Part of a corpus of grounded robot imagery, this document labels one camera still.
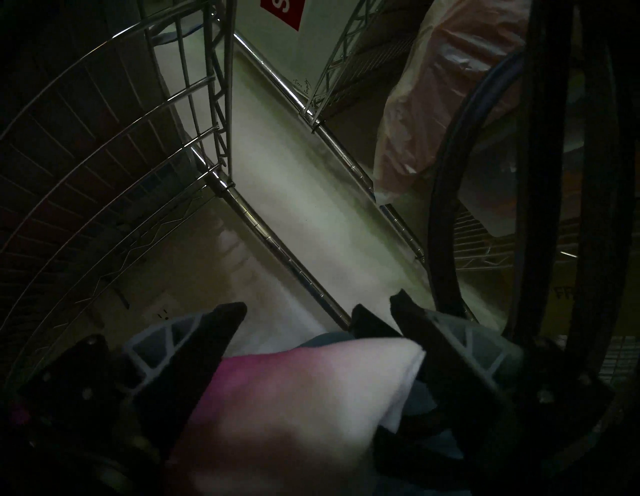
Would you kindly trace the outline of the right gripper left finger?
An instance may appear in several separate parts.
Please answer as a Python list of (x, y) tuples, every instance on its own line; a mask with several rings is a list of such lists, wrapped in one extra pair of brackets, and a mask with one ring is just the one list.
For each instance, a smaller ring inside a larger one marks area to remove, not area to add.
[(91, 442), (108, 438), (127, 405), (143, 437), (168, 456), (247, 310), (224, 303), (161, 321), (118, 351), (91, 334), (31, 376), (18, 396), (33, 420)]

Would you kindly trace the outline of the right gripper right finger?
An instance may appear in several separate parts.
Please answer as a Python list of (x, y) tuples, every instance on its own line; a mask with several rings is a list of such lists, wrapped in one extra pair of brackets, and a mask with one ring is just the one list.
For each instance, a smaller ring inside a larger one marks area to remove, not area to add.
[(479, 471), (525, 470), (594, 428), (614, 397), (575, 370), (553, 340), (520, 346), (481, 324), (390, 298), (393, 319), (424, 351), (419, 378)]

